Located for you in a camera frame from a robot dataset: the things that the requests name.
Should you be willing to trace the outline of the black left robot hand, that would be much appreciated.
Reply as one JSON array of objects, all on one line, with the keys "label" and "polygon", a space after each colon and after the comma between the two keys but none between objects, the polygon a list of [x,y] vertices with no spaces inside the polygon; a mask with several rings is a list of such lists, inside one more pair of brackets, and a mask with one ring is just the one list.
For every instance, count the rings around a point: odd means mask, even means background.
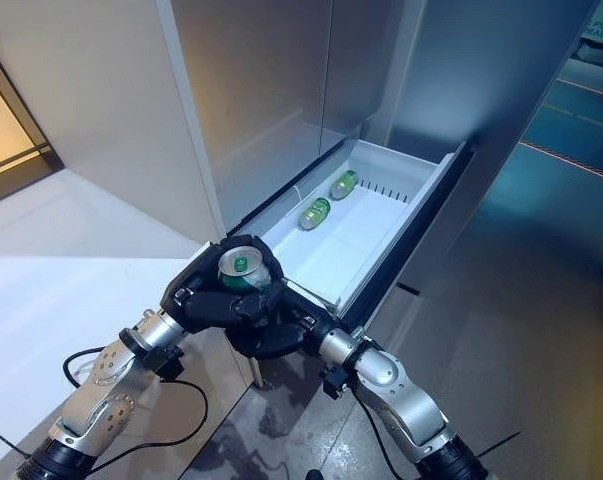
[{"label": "black left robot hand", "polygon": [[[266,285],[238,291],[223,283],[219,262],[239,247],[253,247],[261,255],[269,275]],[[284,289],[283,271],[272,250],[258,236],[239,235],[205,244],[170,281],[160,307],[192,334],[211,327],[246,327],[271,315]]]}]

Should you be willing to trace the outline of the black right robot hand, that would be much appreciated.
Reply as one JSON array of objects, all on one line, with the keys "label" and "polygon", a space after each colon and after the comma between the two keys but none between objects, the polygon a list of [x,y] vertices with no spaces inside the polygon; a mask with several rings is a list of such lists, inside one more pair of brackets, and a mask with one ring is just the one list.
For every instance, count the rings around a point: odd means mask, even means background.
[{"label": "black right robot hand", "polygon": [[226,337],[235,350],[257,360],[283,357],[297,350],[318,357],[338,319],[314,296],[286,286],[267,315],[256,323],[231,327]]}]

